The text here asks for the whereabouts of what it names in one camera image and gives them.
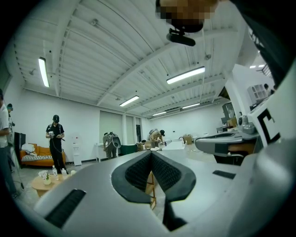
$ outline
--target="round table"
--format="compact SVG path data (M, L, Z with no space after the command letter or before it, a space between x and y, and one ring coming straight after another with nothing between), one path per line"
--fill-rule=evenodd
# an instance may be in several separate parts
M59 180L56 180L56 178L53 175L49 175L51 179L51 184L45 185L43 183L43 178L41 177L36 177L33 179L31 186L33 189L37 191L37 194L39 197L43 196L47 191L51 190L53 187L59 185L64 181L63 176L61 174L58 175Z

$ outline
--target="flower pot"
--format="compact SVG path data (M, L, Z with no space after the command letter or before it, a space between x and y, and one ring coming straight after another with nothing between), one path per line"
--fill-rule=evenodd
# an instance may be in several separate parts
M49 185L49 184L51 184L51 179L49 178L49 179L47 179L47 180L43 180L43 183L44 183L45 185Z

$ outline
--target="man in black t-shirt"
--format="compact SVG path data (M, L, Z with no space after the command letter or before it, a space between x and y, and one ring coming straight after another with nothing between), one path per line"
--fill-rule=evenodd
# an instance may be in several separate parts
M55 168L58 174L61 174L61 170L66 170L65 164L62 158L62 138L64 135L64 129L59 124L60 118L58 115L53 117L53 123L48 125L46 128L46 138L50 138L49 149L54 160Z

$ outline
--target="pixelated blur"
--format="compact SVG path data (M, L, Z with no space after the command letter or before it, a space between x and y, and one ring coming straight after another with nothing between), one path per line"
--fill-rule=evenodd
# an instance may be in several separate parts
M182 20L185 25L197 20L209 19L218 5L218 0L160 0L161 18Z

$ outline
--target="ceiling beam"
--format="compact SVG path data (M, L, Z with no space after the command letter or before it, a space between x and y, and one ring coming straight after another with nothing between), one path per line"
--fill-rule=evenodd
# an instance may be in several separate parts
M205 37L205 39L212 39L212 38L221 37L221 36L225 36L225 35L228 35L228 34L236 34L236 33L237 33L237 31L235 29L233 29L233 28L221 29L221 30L212 30L212 31L206 31L204 33L204 37ZM191 34L189 37L193 38L196 41L196 43L199 43L199 42L203 41L203 35L202 35L201 32ZM177 47L182 47L182 45L177 44L177 43L169 43L169 44L161 47L157 51L153 52L152 54L148 55L147 57L143 58L141 61L139 61L133 67L131 67L128 71L126 71L122 76L120 76L108 88L106 93L103 96L101 96L100 99L98 100L97 106L99 106L102 103L102 101L106 98L108 93L113 92L120 84L122 84L122 82L124 82L124 80L126 78L131 76L133 73L137 73L139 70L144 68L147 64L151 63L152 60L160 58L162 54L167 53L167 52L169 52L172 49L177 48Z
M207 84L207 83L212 83L212 82L215 82L215 81L220 81L220 80L223 80L224 79L224 75L221 74L221 75L218 75L218 76L213 76L213 77L209 77L209 78L205 78L204 79L204 83ZM157 95L151 99L148 99L142 103L139 103L140 105L136 105L136 106L132 106L130 108L127 108L126 112L127 111L131 111L131 110L134 110L136 109L137 107L139 106L143 106L143 105L146 105L148 103L151 103L151 102L154 102L156 100L160 100L164 97L167 97L167 96L170 96L170 95L173 95L173 94L176 94L176 93L179 93L181 91L185 91L185 90L188 90L188 89L192 89L194 87L198 87L200 85L202 85L203 81L202 80L198 80L194 83L190 83L190 84L187 84L185 86L182 86L182 87L179 87L179 88L176 88L176 89L173 89L171 91L168 91L168 92L165 92L163 94L160 94L160 95Z
M22 71L18 64L13 43L14 43L14 39L12 38L11 41L6 46L3 56L10 75L17 77L19 80L22 80L22 86L23 86L25 84L25 79L24 79L24 76L22 75Z
M209 98L212 98L213 96L215 96L215 92L212 92L212 93L209 93L209 94L203 94L203 97L202 100L205 101L205 100L208 100ZM172 108L175 108L175 107L179 107L179 106L189 106L189 105L192 105L192 104L196 104L199 102L199 98L198 97L195 97L195 98L192 98L190 100L184 100L184 101L181 101L181 102L178 102L178 103L175 103L175 104L171 104L171 105L168 105L168 106L164 106L164 107L161 107L161 108L157 108L155 110L151 110L151 111L147 111L147 112L144 112L144 113L141 113L142 116L146 116L146 115L149 115L149 114L152 114L152 113L159 113L159 112L163 112L165 110L168 110L168 109L172 109Z
M62 43L64 41L65 32L67 26L71 20L71 17L77 8L80 0L67 0L63 4L62 14L59 16L59 22L55 33L55 39L52 50L52 77L55 82L55 93L57 96L60 95L61 87L59 86L59 67L61 58Z

